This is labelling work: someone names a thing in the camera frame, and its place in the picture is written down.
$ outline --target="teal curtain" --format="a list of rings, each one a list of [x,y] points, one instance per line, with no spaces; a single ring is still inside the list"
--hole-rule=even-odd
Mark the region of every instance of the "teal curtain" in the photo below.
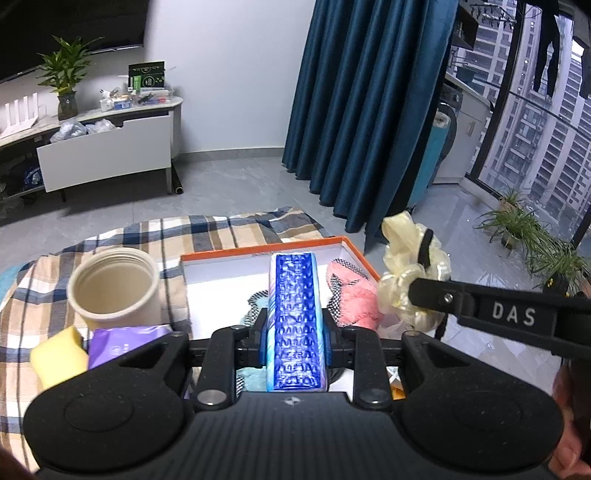
[[[365,223],[373,237],[388,212],[447,60],[457,4],[316,1],[283,163],[347,219],[347,232]]]

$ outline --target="television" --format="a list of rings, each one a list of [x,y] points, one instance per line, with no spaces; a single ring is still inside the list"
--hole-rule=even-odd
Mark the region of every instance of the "television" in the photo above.
[[[0,1],[0,82],[30,72],[40,53],[81,37],[92,51],[140,46],[150,0],[2,0]]]

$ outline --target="white wall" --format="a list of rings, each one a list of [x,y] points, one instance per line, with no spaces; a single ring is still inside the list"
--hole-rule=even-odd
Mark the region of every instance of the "white wall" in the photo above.
[[[313,7],[314,0],[152,0],[145,48],[94,56],[77,89],[79,108],[96,108],[98,90],[125,81],[116,75],[129,63],[164,60],[167,81],[185,100],[183,151],[283,147]],[[34,76],[1,84],[0,105],[35,91]],[[41,103],[57,112],[54,94]]]

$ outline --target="cup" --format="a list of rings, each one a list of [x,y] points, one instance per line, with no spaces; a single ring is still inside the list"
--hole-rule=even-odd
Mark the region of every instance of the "cup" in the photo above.
[[[70,305],[91,330],[161,325],[154,259],[136,248],[111,248],[79,265],[67,286]]]

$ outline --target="purple tissue pack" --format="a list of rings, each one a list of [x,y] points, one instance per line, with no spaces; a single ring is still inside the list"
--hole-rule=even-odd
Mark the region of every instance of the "purple tissue pack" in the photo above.
[[[88,349],[88,368],[98,367],[172,331],[169,325],[95,330]]]

